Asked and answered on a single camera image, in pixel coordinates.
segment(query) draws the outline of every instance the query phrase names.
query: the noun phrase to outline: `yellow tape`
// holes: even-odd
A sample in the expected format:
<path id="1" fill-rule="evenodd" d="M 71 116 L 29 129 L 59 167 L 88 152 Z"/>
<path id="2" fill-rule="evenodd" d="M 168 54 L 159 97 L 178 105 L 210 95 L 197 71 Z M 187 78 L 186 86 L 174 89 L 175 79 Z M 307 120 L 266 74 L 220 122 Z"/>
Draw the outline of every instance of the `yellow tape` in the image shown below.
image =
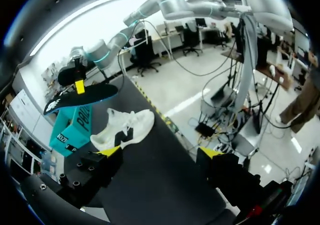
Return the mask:
<path id="1" fill-rule="evenodd" d="M 201 149 L 202 151 L 204 151 L 205 154 L 207 154 L 211 159 L 212 159 L 214 156 L 224 154 L 223 152 L 211 150 L 211 149 L 206 148 L 206 147 L 203 147 L 203 146 L 201 146 L 200 149 Z"/>
<path id="2" fill-rule="evenodd" d="M 98 151 L 96 152 L 97 154 L 103 154 L 107 157 L 110 157 L 112 154 L 114 154 L 118 149 L 121 149 L 120 146 L 115 146 L 111 149 L 103 150 L 103 151 Z"/>

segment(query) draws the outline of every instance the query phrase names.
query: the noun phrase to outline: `black insole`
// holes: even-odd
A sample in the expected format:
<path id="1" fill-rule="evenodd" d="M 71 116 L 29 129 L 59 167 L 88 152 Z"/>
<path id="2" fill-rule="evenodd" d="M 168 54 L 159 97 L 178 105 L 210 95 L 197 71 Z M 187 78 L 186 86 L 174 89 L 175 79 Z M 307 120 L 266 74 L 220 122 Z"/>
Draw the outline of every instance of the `black insole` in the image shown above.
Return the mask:
<path id="1" fill-rule="evenodd" d="M 85 93 L 78 94 L 72 91 L 50 100 L 43 111 L 43 115 L 53 113 L 56 110 L 66 107 L 81 107 L 109 99 L 118 93 L 118 88 L 105 82 L 86 86 Z"/>

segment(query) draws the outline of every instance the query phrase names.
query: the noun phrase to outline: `cabinet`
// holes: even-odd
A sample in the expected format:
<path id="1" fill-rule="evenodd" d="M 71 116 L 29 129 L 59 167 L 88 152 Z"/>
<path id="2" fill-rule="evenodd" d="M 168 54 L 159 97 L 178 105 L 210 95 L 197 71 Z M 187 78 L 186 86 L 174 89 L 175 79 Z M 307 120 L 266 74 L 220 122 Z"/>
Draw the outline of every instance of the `cabinet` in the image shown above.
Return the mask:
<path id="1" fill-rule="evenodd" d="M 50 137 L 53 126 L 37 110 L 24 90 L 21 90 L 12 100 L 10 108 L 20 120 L 20 125 L 29 131 L 39 145 L 51 150 Z"/>

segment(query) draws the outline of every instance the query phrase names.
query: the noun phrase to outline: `ceiling light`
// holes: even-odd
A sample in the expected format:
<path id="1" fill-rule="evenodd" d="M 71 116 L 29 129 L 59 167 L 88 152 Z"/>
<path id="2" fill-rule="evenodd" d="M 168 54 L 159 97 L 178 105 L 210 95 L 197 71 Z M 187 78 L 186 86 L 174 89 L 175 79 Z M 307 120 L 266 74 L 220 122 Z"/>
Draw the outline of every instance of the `ceiling light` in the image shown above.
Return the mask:
<path id="1" fill-rule="evenodd" d="M 98 1 L 94 1 L 82 8 L 80 8 L 79 10 L 77 10 L 76 12 L 72 13 L 70 16 L 68 16 L 67 18 L 65 18 L 64 20 L 62 20 L 60 23 L 58 23 L 52 30 L 50 30 L 42 39 L 41 41 L 35 46 L 35 48 L 32 50 L 32 52 L 30 53 L 30 56 L 35 55 L 40 48 L 46 43 L 46 41 L 48 41 L 57 31 L 59 31 L 61 28 L 63 28 L 65 25 L 67 25 L 69 22 L 71 22 L 73 19 L 75 19 L 76 17 L 80 16 L 81 14 L 89 11 L 90 9 L 93 9 L 101 4 L 104 4 L 106 2 L 110 2 L 112 0 L 98 0 Z"/>

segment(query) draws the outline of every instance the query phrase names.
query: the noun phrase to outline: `computer monitor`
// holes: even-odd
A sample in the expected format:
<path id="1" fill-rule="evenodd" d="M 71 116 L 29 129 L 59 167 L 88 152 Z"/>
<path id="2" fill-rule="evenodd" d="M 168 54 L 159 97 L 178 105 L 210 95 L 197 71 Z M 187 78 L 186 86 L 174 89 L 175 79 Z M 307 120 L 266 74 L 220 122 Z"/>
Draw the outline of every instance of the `computer monitor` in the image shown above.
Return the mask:
<path id="1" fill-rule="evenodd" d="M 206 20 L 204 18 L 196 18 L 195 22 L 198 27 L 203 27 L 203 28 L 207 27 Z"/>
<path id="2" fill-rule="evenodd" d="M 178 32 L 178 33 L 181 33 L 181 32 L 183 32 L 184 31 L 184 26 L 182 26 L 182 25 L 179 25 L 179 26 L 176 26 L 175 27 L 175 30 Z"/>

